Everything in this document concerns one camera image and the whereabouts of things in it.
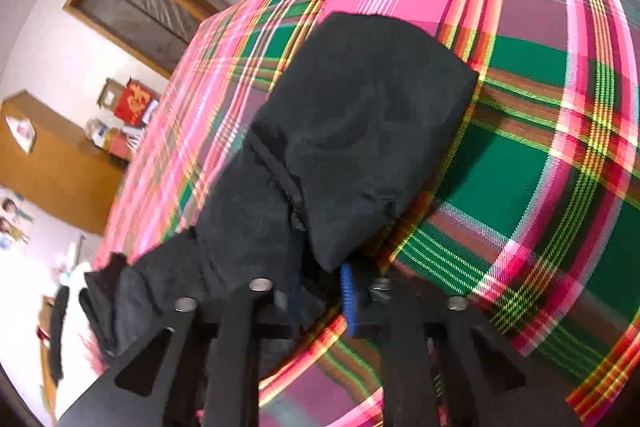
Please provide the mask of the brown cardboard box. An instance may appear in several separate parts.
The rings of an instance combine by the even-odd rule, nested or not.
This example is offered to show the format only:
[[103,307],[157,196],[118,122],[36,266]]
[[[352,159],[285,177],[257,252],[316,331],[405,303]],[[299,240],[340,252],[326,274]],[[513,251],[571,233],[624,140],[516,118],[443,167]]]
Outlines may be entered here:
[[107,78],[98,98],[98,106],[114,112],[126,87],[114,79]]

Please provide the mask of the stack of colourful tins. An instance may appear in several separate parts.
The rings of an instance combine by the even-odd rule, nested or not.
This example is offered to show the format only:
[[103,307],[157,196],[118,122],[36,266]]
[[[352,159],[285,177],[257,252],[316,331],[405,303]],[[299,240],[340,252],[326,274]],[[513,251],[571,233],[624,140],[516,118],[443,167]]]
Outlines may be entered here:
[[142,129],[125,126],[110,127],[98,118],[90,119],[85,125],[88,140],[111,156],[129,162],[137,152],[142,141]]

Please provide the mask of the pink plaid bed sheet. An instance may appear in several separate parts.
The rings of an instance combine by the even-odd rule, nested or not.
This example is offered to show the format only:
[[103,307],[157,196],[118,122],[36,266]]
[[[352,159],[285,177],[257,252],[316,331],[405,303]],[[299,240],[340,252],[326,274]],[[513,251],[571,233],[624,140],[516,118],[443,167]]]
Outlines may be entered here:
[[587,426],[639,421],[637,0],[244,0],[202,23],[112,206],[96,265],[192,225],[314,26],[423,28],[480,75],[431,191],[382,253],[471,297]]

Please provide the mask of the black puffer jacket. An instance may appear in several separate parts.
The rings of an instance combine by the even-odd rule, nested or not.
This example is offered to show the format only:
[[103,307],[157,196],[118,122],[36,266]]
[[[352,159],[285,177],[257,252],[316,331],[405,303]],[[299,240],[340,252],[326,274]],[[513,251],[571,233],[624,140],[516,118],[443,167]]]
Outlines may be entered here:
[[399,218],[456,134],[477,73],[424,30],[335,12],[258,109],[192,227],[134,263],[86,276],[102,358],[122,354],[182,297],[270,280],[296,331],[332,300],[332,273]]

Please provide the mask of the wooden headboard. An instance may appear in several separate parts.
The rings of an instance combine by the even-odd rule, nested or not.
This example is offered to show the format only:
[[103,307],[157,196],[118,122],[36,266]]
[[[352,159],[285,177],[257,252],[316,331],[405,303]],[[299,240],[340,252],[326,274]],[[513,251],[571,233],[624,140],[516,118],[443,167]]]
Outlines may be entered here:
[[48,418],[56,425],[55,417],[55,398],[58,385],[55,384],[49,363],[50,357],[50,324],[53,311],[54,299],[52,297],[43,296],[41,300],[41,308],[38,313],[37,336],[40,343],[40,364],[42,373],[42,397],[44,408],[47,411]]

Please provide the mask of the wooden wardrobe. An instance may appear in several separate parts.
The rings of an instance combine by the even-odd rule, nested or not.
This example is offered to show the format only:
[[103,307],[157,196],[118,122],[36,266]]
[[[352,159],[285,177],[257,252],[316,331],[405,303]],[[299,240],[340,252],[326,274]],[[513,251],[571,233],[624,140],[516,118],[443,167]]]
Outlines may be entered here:
[[[35,128],[30,153],[17,144],[6,120]],[[86,232],[104,233],[126,165],[90,142],[84,129],[26,91],[1,105],[1,183],[49,215]]]

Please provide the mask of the black pillow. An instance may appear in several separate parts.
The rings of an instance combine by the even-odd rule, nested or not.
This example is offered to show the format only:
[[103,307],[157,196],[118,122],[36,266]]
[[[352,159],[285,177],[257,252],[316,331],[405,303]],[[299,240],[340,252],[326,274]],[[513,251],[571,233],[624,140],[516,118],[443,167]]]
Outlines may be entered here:
[[63,378],[62,367],[62,332],[63,323],[66,315],[66,309],[68,305],[68,298],[70,298],[70,288],[65,285],[61,285],[58,288],[53,300],[53,308],[50,318],[49,329],[49,369],[52,381],[57,385]]

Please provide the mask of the red gift box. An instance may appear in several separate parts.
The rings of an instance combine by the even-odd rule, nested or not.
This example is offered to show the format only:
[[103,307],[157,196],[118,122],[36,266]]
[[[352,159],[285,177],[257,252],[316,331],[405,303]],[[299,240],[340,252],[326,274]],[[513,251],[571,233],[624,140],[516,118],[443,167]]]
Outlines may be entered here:
[[114,109],[114,116],[127,126],[137,127],[152,102],[160,96],[138,80],[130,79]]

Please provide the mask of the cartoon wall poster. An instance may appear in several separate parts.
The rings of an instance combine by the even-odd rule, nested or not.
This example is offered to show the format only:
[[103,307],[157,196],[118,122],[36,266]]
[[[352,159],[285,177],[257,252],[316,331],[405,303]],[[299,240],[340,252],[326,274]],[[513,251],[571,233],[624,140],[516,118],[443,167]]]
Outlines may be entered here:
[[9,254],[24,251],[36,223],[36,208],[9,187],[2,185],[0,193],[1,252]]

